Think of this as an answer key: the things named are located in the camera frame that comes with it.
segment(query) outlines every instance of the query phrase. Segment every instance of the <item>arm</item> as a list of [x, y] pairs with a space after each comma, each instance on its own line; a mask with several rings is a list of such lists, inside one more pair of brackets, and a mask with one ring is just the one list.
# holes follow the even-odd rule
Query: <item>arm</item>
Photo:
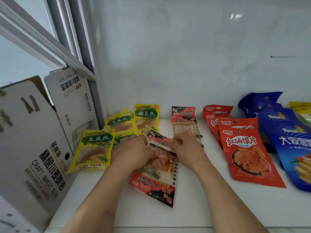
[[124, 138], [116, 157], [71, 217], [62, 233], [112, 232], [120, 193], [132, 171], [142, 167], [152, 153], [145, 136]]
[[212, 165], [196, 139], [180, 135], [171, 143], [178, 159], [194, 171], [202, 185], [215, 232], [268, 232]]

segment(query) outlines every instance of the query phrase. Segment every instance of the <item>hand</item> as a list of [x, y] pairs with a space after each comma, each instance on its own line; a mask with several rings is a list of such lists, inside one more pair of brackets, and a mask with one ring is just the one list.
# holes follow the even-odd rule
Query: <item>hand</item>
[[115, 148], [114, 163], [119, 162], [131, 171], [141, 168], [154, 156], [154, 153], [146, 147], [147, 144], [147, 138], [144, 135], [132, 134], [130, 137], [125, 137]]
[[200, 142], [186, 134], [170, 139], [179, 161], [187, 168], [194, 170], [198, 162], [210, 162]]

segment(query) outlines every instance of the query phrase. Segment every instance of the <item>forearm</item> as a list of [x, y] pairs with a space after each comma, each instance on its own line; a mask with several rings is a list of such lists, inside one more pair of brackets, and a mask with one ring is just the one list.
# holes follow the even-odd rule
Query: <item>forearm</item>
[[194, 168], [206, 194], [215, 232], [268, 232], [209, 160]]
[[112, 232], [115, 210], [131, 169], [114, 162], [71, 217], [63, 233]]

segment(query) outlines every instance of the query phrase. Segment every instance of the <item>white cardboard box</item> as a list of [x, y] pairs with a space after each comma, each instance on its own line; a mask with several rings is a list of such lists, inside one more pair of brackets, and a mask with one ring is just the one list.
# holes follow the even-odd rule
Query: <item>white cardboard box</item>
[[50, 72], [44, 81], [70, 147], [75, 152], [83, 131], [98, 129], [87, 80], [76, 70], [66, 67]]
[[12, 206], [0, 225], [44, 231], [76, 174], [66, 175], [73, 154], [39, 76], [0, 88], [0, 150], [0, 196]]

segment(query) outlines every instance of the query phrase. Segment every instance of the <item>white shelf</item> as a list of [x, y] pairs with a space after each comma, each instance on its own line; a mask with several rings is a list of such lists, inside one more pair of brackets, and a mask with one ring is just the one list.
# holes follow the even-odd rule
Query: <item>white shelf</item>
[[[231, 178], [223, 151], [204, 120], [198, 120], [207, 156], [229, 185], [266, 227], [311, 227], [311, 194], [293, 186], [281, 169], [278, 157], [274, 164], [287, 189], [235, 181]], [[169, 119], [160, 119], [160, 133], [173, 137]], [[49, 227], [63, 227], [103, 172], [80, 171]], [[212, 227], [205, 194], [195, 174], [180, 164], [174, 206], [150, 198], [126, 185], [121, 193], [116, 227]]]

